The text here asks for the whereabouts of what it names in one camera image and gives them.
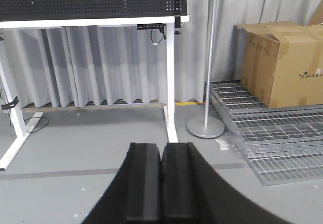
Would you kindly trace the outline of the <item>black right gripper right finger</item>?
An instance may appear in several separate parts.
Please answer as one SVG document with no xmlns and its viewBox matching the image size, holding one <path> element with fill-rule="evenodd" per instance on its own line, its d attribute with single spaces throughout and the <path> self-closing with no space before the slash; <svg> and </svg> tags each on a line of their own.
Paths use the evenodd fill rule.
<svg viewBox="0 0 323 224">
<path fill-rule="evenodd" d="M 287 223 L 232 187 L 192 142 L 166 145 L 162 173 L 164 223 Z"/>
</svg>

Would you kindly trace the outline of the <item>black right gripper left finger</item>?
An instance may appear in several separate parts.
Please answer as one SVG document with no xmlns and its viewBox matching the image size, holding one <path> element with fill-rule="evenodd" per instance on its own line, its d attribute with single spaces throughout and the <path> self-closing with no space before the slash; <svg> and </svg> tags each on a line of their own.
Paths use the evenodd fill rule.
<svg viewBox="0 0 323 224">
<path fill-rule="evenodd" d="M 131 143 L 117 174 L 83 223 L 160 223 L 160 155 Z"/>
</svg>

